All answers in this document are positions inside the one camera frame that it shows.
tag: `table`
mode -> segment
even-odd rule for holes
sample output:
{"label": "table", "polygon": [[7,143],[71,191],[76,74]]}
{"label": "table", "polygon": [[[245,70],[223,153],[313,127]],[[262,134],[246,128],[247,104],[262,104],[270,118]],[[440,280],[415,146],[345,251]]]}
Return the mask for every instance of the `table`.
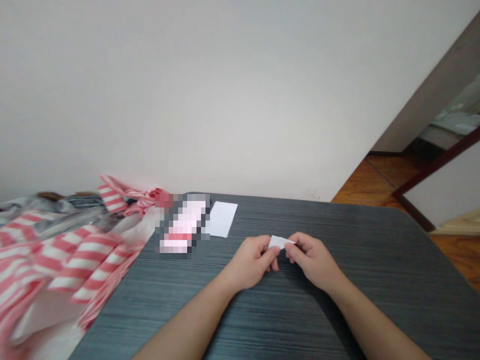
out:
{"label": "table", "polygon": [[[130,359],[228,263],[247,236],[323,240],[340,268],[435,359],[480,354],[480,295],[414,220],[400,210],[211,194],[238,204],[229,238],[212,237],[204,259],[160,260],[156,234],[122,280],[72,360]],[[340,311],[283,250],[230,303],[207,359],[364,359]]]}

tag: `white paper strip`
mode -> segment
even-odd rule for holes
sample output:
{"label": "white paper strip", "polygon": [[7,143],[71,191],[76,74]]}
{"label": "white paper strip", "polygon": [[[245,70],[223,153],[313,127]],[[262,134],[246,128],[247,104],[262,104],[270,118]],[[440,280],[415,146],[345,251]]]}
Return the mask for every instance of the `white paper strip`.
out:
{"label": "white paper strip", "polygon": [[286,243],[295,244],[295,241],[288,240],[280,236],[272,235],[270,239],[270,243],[268,244],[268,248],[270,249],[271,247],[278,246],[280,250],[282,250],[282,249],[285,249]]}

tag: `baseboard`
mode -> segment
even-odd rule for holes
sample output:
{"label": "baseboard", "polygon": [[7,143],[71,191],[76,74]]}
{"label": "baseboard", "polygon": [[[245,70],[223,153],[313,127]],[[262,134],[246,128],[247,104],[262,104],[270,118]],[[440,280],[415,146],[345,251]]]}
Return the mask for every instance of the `baseboard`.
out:
{"label": "baseboard", "polygon": [[393,152],[393,151],[369,151],[367,156],[395,156],[399,157],[402,155],[401,152]]}
{"label": "baseboard", "polygon": [[405,196],[395,196],[395,199],[405,208],[423,230],[427,233],[435,230],[435,225],[433,225],[430,220],[428,220],[410,201],[408,201]]}

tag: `right hand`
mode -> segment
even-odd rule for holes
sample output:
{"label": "right hand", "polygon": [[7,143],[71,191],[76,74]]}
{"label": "right hand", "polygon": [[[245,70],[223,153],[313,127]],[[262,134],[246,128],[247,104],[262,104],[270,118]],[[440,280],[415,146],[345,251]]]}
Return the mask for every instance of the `right hand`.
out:
{"label": "right hand", "polygon": [[339,284],[344,274],[323,242],[303,232],[296,232],[288,239],[295,244],[285,244],[286,257],[291,264],[301,267],[313,285],[329,293]]}

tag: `small paper piece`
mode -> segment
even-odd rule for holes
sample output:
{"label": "small paper piece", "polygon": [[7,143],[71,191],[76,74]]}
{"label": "small paper piece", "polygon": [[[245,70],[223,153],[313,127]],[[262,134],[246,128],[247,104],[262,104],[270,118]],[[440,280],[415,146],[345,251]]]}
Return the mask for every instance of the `small paper piece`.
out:
{"label": "small paper piece", "polygon": [[268,248],[270,249],[271,247],[278,246],[280,250],[282,250],[282,249],[285,249],[286,243],[295,244],[295,241],[288,240],[280,236],[272,235],[270,239],[270,243],[268,244]]}
{"label": "small paper piece", "polygon": [[228,238],[238,204],[215,201],[210,210],[210,236]]}

